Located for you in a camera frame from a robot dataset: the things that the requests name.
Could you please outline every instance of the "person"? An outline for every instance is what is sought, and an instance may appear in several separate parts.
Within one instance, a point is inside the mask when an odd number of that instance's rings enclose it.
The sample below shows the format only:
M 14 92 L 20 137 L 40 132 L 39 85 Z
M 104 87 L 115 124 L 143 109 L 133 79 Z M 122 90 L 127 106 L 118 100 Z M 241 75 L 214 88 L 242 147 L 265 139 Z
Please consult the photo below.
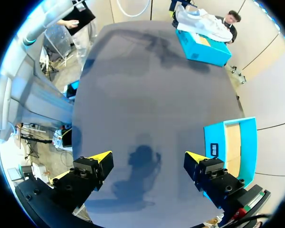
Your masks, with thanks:
M 220 16 L 215 16 L 215 17 L 221 20 L 223 24 L 229 29 L 229 31 L 233 35 L 232 40 L 228 42 L 228 44 L 232 44 L 238 35 L 238 32 L 236 28 L 234 27 L 234 24 L 241 21 L 242 19 L 241 16 L 234 10 L 231 10 L 224 18 Z
M 74 9 L 57 24 L 66 27 L 72 36 L 73 43 L 77 49 L 77 59 L 81 65 L 81 70 L 85 65 L 88 50 L 91 45 L 90 29 L 92 33 L 96 33 L 96 26 L 93 23 L 96 18 L 86 5 L 85 0 L 73 0 Z

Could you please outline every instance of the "white wall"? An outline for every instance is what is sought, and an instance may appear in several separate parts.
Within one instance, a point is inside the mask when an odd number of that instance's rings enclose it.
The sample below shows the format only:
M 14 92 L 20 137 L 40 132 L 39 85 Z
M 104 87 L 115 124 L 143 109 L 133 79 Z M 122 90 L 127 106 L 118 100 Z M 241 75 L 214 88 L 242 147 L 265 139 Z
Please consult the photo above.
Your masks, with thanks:
M 245 116 L 255 116 L 258 129 L 285 123 L 285 53 L 237 94 Z
M 136 15 L 140 13 L 149 0 L 119 0 L 123 10 L 130 15 Z M 115 23 L 133 20 L 150 20 L 151 15 L 151 3 L 149 4 L 147 10 L 140 16 L 135 18 L 130 18 L 125 16 L 121 10 L 118 8 L 117 1 L 111 0 L 113 17 Z
M 247 80 L 260 74 L 263 70 L 269 68 L 277 59 L 285 53 L 285 39 L 283 34 L 279 34 L 274 41 L 246 68 L 243 74 Z
M 239 12 L 242 20 L 235 24 L 237 39 L 228 48 L 232 53 L 229 64 L 243 69 L 278 35 L 275 24 L 252 0 L 246 0 Z
M 265 175 L 256 174 L 249 187 L 258 184 L 271 192 L 260 213 L 273 213 L 285 196 L 285 51 L 279 55 L 273 63 L 271 57 L 261 57 L 266 69 L 237 90 L 245 116 L 255 116 L 258 129 L 283 124 L 258 131 L 256 172 Z
M 256 172 L 285 176 L 285 124 L 258 131 Z
M 194 2 L 199 9 L 224 17 L 230 10 L 239 11 L 244 0 L 195 0 Z
M 97 33 L 105 25 L 113 23 L 110 0 L 86 0 L 86 4 L 96 16 Z

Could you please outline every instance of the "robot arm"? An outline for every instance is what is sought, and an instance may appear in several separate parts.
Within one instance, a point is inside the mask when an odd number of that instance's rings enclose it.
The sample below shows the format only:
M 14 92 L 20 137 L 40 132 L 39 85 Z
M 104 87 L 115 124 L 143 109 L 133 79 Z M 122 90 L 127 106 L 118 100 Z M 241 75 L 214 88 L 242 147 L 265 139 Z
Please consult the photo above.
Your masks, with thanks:
M 71 0 L 45 0 L 13 38 L 0 67 L 0 139 L 17 123 L 70 124 L 73 101 L 44 76 L 39 59 L 44 31 L 73 10 Z

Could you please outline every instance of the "screw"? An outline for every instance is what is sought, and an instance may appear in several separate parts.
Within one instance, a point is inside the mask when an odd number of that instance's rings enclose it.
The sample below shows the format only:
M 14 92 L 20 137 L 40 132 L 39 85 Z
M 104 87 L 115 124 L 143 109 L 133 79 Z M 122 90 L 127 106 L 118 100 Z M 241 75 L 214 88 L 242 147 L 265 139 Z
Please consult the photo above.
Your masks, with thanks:
M 244 179 L 239 179 L 238 181 L 239 181 L 241 184 L 243 184 L 243 185 L 245 184 L 245 180 L 244 180 Z
M 232 191 L 232 187 L 230 185 L 226 186 L 225 192 L 231 192 L 231 191 Z
M 85 170 L 84 170 L 84 171 L 81 171 L 81 172 L 80 172 L 80 176 L 81 176 L 81 177 L 86 177 L 86 171 L 85 171 Z
M 25 199 L 26 199 L 27 201 L 30 201 L 30 200 L 32 199 L 32 196 L 31 196 L 31 195 L 27 195 L 27 196 L 25 197 Z
M 66 190 L 67 191 L 71 191 L 72 190 L 72 186 L 71 185 L 66 185 Z
M 217 173 L 216 173 L 216 172 L 212 172 L 212 173 L 211 173 L 211 177 L 212 177 L 212 178 L 217 177 Z
M 38 195 L 40 193 L 40 190 L 39 189 L 34 189 L 33 192 L 34 192 L 35 195 Z

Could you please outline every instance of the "hand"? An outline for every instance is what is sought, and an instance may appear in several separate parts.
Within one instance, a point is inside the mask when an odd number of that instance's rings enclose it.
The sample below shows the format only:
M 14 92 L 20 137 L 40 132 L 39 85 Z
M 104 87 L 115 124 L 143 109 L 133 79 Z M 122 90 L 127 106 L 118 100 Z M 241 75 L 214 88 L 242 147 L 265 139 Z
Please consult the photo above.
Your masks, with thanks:
M 64 25 L 68 28 L 68 29 L 73 29 L 78 27 L 78 25 L 74 25 L 74 23 L 78 23 L 79 20 L 66 20 Z

